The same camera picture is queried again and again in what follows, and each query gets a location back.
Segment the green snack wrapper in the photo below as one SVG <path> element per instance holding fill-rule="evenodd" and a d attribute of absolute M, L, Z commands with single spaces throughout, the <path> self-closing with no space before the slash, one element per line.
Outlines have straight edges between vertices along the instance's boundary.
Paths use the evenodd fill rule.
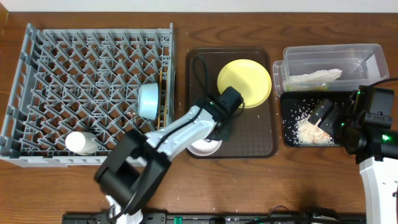
<path fill-rule="evenodd" d="M 284 91 L 327 91 L 328 85 L 316 85 L 316 84 L 287 84 L 284 87 Z"/>

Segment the yellow plastic plate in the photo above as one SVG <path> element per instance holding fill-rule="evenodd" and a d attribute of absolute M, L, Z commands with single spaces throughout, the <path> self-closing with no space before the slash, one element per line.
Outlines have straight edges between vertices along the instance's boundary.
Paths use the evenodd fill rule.
<path fill-rule="evenodd" d="M 269 72 L 260 63 L 238 59 L 227 63 L 217 78 L 220 93 L 230 86 L 241 94 L 245 108 L 255 108 L 270 96 L 272 80 Z"/>

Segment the blue plastic bowl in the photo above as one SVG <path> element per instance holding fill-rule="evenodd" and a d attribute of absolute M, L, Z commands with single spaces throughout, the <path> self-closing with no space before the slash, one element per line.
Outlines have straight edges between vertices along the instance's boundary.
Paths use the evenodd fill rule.
<path fill-rule="evenodd" d="M 159 86 L 157 83 L 141 85 L 138 96 L 138 115 L 154 120 L 159 107 Z"/>

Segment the white plastic cup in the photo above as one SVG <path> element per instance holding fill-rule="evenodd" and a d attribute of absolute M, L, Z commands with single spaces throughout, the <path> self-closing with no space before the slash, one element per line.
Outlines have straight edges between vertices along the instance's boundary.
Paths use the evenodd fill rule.
<path fill-rule="evenodd" d="M 87 156 L 94 154 L 99 148 L 96 140 L 93 133 L 74 131 L 66 137 L 65 145 L 69 151 Z"/>

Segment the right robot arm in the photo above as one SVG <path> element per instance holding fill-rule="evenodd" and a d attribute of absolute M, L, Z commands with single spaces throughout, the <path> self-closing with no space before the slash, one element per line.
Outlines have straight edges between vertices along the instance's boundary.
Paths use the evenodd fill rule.
<path fill-rule="evenodd" d="M 391 128 L 394 91 L 360 86 L 351 105 L 323 99 L 308 122 L 328 133 L 359 165 L 368 223 L 397 223 L 397 131 Z"/>

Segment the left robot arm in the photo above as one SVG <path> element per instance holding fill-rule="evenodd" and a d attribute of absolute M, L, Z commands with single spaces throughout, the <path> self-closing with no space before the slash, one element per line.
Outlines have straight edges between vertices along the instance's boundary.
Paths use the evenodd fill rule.
<path fill-rule="evenodd" d="M 162 129 L 128 131 L 94 176 L 110 199 L 107 222 L 134 223 L 134 215 L 155 194 L 174 157 L 220 132 L 243 103 L 242 95 L 229 86 L 220 96 L 196 100 L 185 115 Z"/>

